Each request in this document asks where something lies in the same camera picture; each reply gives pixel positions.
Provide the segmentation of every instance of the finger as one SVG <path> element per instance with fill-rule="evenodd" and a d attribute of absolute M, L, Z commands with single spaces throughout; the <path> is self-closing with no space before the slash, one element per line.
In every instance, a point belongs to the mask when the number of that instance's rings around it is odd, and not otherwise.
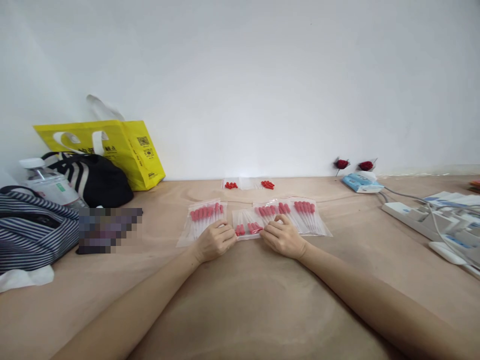
<path fill-rule="evenodd" d="M 227 232 L 228 230 L 230 229 L 233 229 L 232 225 L 230 224 L 227 224 L 225 226 L 222 226 L 222 227 L 218 227 L 216 229 L 213 229 L 213 233 L 216 234 L 216 235 L 220 235 L 220 234 L 223 234 L 225 232 Z"/>
<path fill-rule="evenodd" d="M 287 228 L 284 224 L 281 224 L 276 221 L 270 221 L 268 225 L 272 225 L 274 228 L 277 228 L 279 230 L 285 230 Z"/>
<path fill-rule="evenodd" d="M 264 230 L 260 231 L 260 236 L 272 250 L 278 253 L 277 247 L 275 246 L 275 239 L 276 239 L 275 236 L 273 236 L 271 233 L 266 232 Z"/>
<path fill-rule="evenodd" d="M 275 216 L 275 221 L 278 221 L 278 220 L 281 220 L 281 222 L 284 223 L 285 225 L 292 225 L 289 218 L 286 217 L 284 214 L 279 214 Z"/>
<path fill-rule="evenodd" d="M 209 227 L 210 229 L 216 229 L 216 228 L 218 228 L 218 227 L 221 226 L 221 225 L 227 225 L 227 224 L 228 224 L 227 220 L 225 220 L 225 219 L 220 219 L 220 220 L 215 221 L 213 224 L 209 225 L 208 227 Z"/>
<path fill-rule="evenodd" d="M 223 244 L 221 245 L 223 250 L 227 252 L 235 243 L 237 242 L 238 237 L 233 234 L 233 237 L 229 238 L 228 240 L 224 241 Z"/>
<path fill-rule="evenodd" d="M 282 235 L 282 230 L 277 229 L 275 226 L 270 225 L 270 224 L 268 224 L 267 226 L 265 226 L 265 227 L 263 228 L 263 230 L 265 230 L 266 232 L 269 232 L 270 234 L 275 235 L 277 238 L 279 238 L 280 235 Z"/>
<path fill-rule="evenodd" d="M 235 230 L 233 230 L 232 228 L 230 228 L 230 230 L 227 230 L 225 232 L 222 232 L 219 236 L 218 236 L 218 241 L 220 241 L 220 244 L 223 243 L 225 240 L 228 240 L 232 237 L 236 236 L 235 235 Z"/>

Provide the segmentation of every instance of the bottle cap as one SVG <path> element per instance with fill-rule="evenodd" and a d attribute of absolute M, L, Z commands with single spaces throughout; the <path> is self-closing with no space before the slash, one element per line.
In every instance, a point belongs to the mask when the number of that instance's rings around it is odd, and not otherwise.
<path fill-rule="evenodd" d="M 19 163 L 21 167 L 25 169 L 43 168 L 45 166 L 45 161 L 39 157 L 23 159 L 20 160 Z"/>

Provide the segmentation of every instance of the right hand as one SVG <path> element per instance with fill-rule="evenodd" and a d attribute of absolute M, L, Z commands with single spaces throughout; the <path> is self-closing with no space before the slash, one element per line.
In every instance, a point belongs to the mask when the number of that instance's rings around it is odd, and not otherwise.
<path fill-rule="evenodd" d="M 228 225 L 226 220 L 218 220 L 201 233 L 198 240 L 191 245 L 191 250 L 202 264 L 225 254 L 236 241 L 237 235 L 232 226 Z"/>
<path fill-rule="evenodd" d="M 277 215 L 260 231 L 265 243 L 277 253 L 288 258 L 300 259 L 307 251 L 308 242 L 299 235 L 297 228 L 284 214 Z"/>

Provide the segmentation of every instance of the white power strip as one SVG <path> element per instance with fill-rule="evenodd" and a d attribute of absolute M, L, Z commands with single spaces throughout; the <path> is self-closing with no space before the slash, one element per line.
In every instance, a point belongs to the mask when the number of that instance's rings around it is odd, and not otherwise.
<path fill-rule="evenodd" d="M 480 269 L 480 237 L 476 233 L 472 234 L 470 231 L 462 228 L 458 229 L 454 236 L 442 233 L 440 237 L 432 221 L 432 217 L 435 216 L 437 222 L 443 221 L 444 229 L 448 229 L 460 224 L 457 218 L 448 218 L 438 211 L 434 211 L 433 214 L 428 214 L 426 218 L 418 221 L 416 220 L 416 214 L 419 213 L 418 210 L 401 202 L 387 202 L 383 204 L 381 209 L 430 240 L 448 243 L 457 250 L 456 253 L 459 256 Z"/>

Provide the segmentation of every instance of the black and white striped bag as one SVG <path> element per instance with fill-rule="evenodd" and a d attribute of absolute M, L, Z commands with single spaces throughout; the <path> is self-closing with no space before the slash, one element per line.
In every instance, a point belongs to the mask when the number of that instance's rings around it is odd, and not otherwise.
<path fill-rule="evenodd" d="M 0 190 L 0 274 L 32 271 L 54 263 L 79 242 L 79 213 L 57 203 Z"/>

